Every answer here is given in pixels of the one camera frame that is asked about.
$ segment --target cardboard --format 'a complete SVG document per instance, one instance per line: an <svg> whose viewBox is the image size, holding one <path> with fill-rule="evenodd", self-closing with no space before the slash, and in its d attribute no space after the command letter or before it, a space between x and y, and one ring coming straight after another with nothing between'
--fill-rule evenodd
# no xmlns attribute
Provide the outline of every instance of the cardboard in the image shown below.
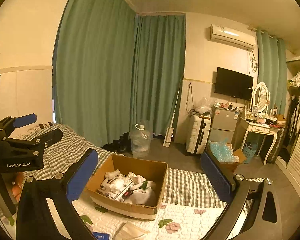
<svg viewBox="0 0 300 240"><path fill-rule="evenodd" d="M277 115L277 121L285 121L286 119L284 118L283 114L278 114Z"/></svg>
<svg viewBox="0 0 300 240"><path fill-rule="evenodd" d="M211 152L210 144L207 143L206 145L207 145L206 149ZM232 149L232 145L231 144L226 143L226 145L229 146L230 149ZM234 171L237 168L237 166L241 165L246 160L246 157L245 157L244 153L241 151L241 149L237 149L236 151L234 151L233 155L239 157L239 162L237 162L237 163L235 163L235 162L220 162L220 164L223 167L225 167L226 169L230 170L232 173L234 173Z"/></svg>
<svg viewBox="0 0 300 240"><path fill-rule="evenodd" d="M105 179L105 173L113 172L116 169L119 169L120 173L126 176L129 172L133 172L136 175L139 174L144 177L146 180L154 181L156 183L156 189L154 190L157 196L156 206L149 207L123 203L109 199L98 193L97 191L101 188L101 183ZM112 154L90 178L85 191L88 192L95 203L108 210L129 217L154 220L165 192L167 169L168 165L164 162L141 160Z"/></svg>

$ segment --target mini fridge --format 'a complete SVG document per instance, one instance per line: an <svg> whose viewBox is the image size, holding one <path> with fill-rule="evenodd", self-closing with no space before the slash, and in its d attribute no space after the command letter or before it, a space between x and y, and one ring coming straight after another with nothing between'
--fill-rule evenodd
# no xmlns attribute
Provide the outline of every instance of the mini fridge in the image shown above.
<svg viewBox="0 0 300 240"><path fill-rule="evenodd" d="M239 112L218 107L212 107L212 111L213 117L209 140L231 143Z"/></svg>

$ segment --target shelf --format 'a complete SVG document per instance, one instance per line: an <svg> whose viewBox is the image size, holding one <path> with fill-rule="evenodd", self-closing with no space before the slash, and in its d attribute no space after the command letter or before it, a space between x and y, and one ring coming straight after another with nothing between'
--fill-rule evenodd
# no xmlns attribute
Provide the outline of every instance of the shelf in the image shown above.
<svg viewBox="0 0 300 240"><path fill-rule="evenodd" d="M299 88L298 86L288 86L288 88Z"/></svg>

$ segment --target human hand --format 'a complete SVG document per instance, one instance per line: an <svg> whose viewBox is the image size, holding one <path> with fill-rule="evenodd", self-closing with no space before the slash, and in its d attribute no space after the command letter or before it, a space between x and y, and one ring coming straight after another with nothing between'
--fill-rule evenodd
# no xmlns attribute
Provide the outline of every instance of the human hand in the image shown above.
<svg viewBox="0 0 300 240"><path fill-rule="evenodd" d="M11 190L17 202L19 202L20 200L22 182L23 182L23 173L22 172L16 173L15 184L12 186Z"/></svg>

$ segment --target table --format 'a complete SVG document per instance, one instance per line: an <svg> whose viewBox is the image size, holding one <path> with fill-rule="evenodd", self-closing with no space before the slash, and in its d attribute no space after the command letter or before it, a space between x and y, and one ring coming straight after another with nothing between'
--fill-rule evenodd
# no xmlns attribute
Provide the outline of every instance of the table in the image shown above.
<svg viewBox="0 0 300 240"><path fill-rule="evenodd" d="M241 144L241 150L243 149L243 146L244 146L244 143L245 143L245 140L246 140L246 137L248 135L248 132L255 132L255 133L260 133L260 134L264 134L264 139L262 141L262 144L261 144L261 147L257 153L257 155L259 156L262 148L263 148L263 145L264 145L264 142L265 142L265 138L267 135L271 135L273 136L273 142L266 154L266 157L264 159L264 165L266 164L266 160L267 160L267 157L269 156L271 150L273 149L273 146L276 142L276 139L277 139L277 131L278 129L277 128L272 128L270 127L269 125L267 124L259 124L259 123L253 123L253 122L249 122L249 121L246 121L244 120L244 118L240 118L240 124L239 124L240 127L243 127L245 129L245 134L244 134L244 138L243 138L243 142Z"/></svg>

